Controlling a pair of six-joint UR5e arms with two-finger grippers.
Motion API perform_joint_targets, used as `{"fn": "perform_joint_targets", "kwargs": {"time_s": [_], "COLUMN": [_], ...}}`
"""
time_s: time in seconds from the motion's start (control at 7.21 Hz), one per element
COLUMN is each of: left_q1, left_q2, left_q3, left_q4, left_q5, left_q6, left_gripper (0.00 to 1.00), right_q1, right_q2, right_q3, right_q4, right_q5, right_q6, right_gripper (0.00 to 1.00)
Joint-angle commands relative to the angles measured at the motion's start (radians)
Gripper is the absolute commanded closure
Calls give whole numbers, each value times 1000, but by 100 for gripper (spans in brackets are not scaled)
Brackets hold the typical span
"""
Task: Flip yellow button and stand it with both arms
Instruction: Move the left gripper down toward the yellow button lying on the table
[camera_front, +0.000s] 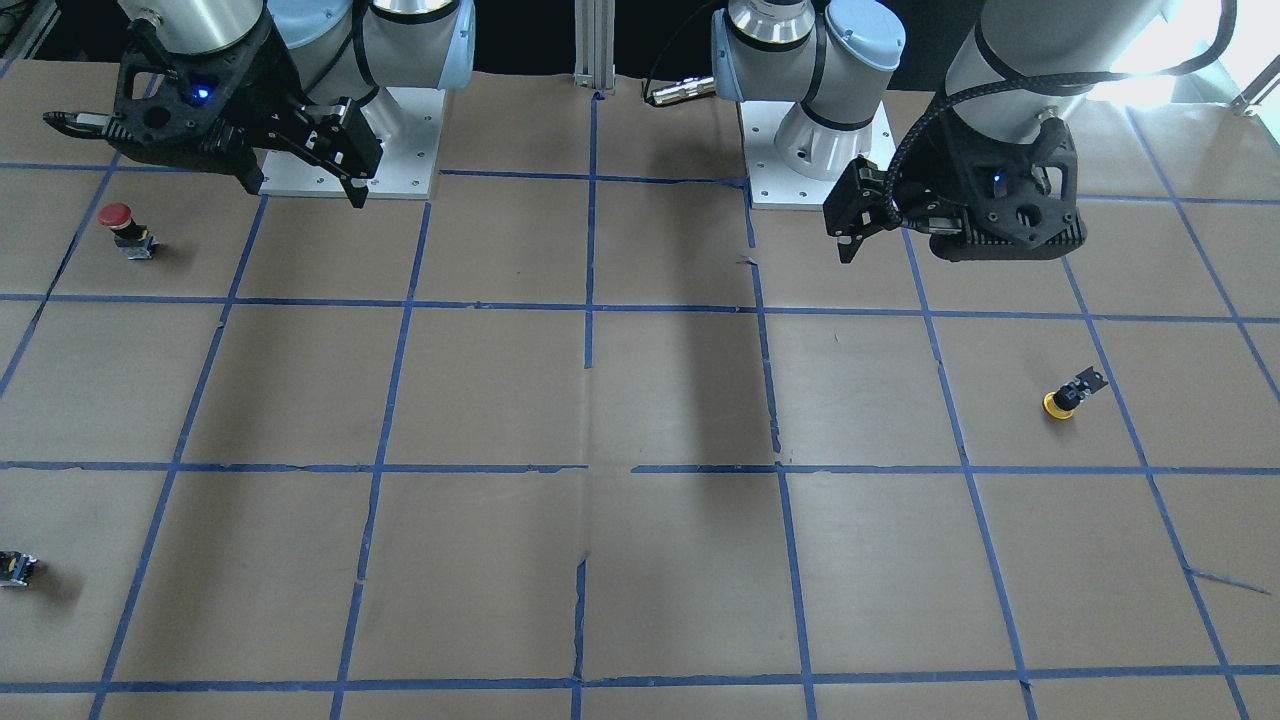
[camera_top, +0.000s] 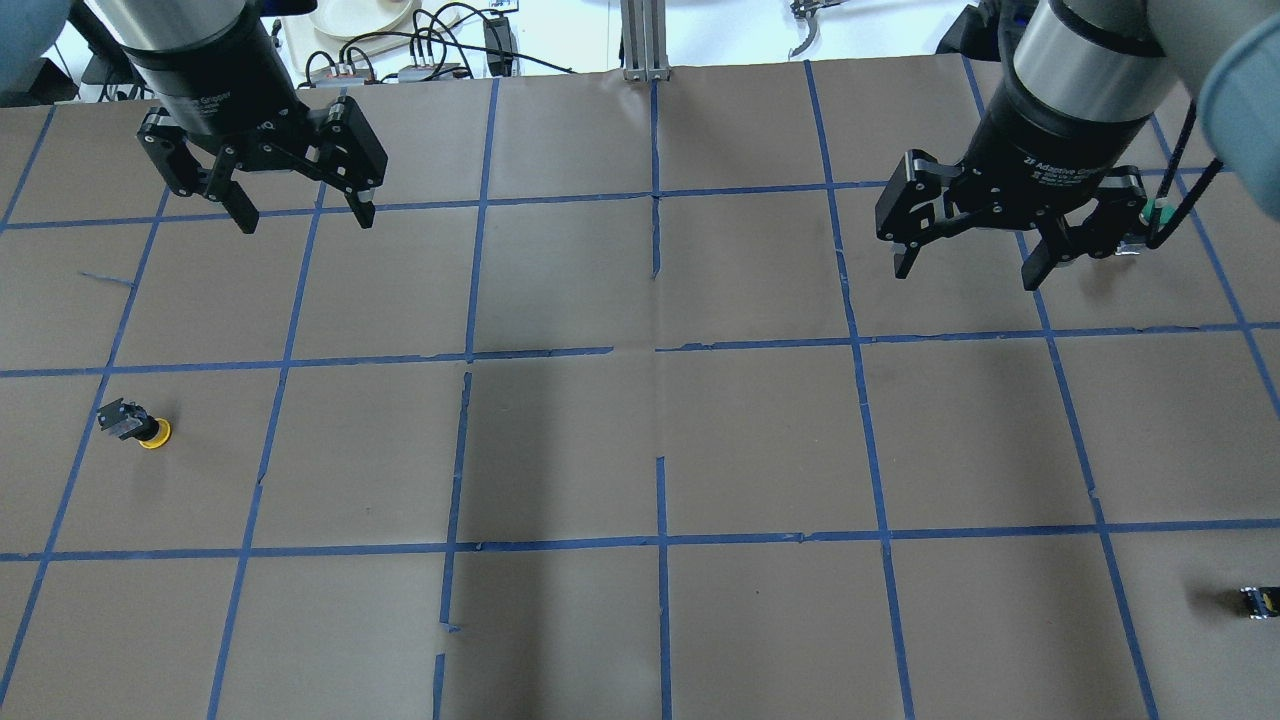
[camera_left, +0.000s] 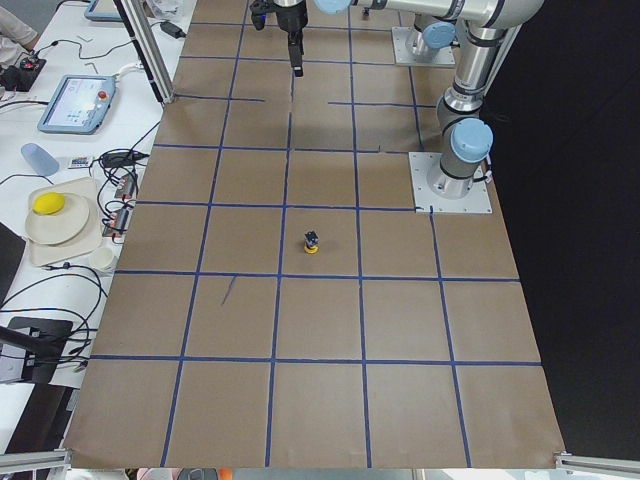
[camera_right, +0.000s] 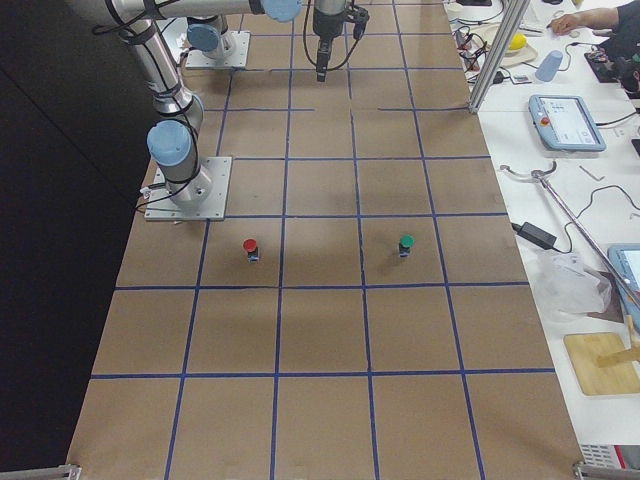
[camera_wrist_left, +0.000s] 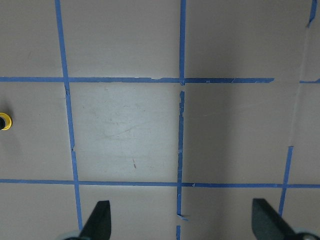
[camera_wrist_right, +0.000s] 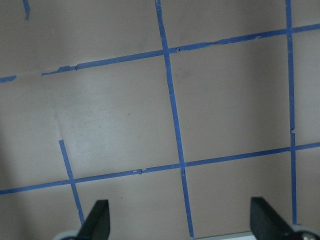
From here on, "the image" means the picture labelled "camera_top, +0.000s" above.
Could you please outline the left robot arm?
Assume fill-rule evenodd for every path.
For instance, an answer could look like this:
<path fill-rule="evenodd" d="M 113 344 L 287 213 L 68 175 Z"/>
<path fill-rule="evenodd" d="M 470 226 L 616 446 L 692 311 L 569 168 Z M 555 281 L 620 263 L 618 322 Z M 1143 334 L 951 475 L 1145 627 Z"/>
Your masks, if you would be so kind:
<path fill-rule="evenodd" d="M 219 202 L 244 233 L 259 210 L 234 174 L 292 170 L 342 192 L 358 225 L 388 155 L 352 97 L 324 109 L 296 92 L 260 1 L 93 1 L 159 105 L 138 138 L 166 187 Z"/>

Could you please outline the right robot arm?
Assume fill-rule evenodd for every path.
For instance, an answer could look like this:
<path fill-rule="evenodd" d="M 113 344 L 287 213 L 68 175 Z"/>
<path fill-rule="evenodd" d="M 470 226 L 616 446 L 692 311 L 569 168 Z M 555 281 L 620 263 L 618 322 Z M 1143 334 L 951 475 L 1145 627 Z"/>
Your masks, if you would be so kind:
<path fill-rule="evenodd" d="M 1004 77 L 963 158 L 906 151 L 876 204 L 899 279 L 927 245 L 974 228 L 1039 234 L 1028 291 L 1078 258 L 1157 249 L 1221 167 L 1277 215 L 1275 1 L 1041 1 L 1024 27 L 995 12 Z M 1174 85 L 1215 159 L 1161 220 L 1119 160 Z"/>

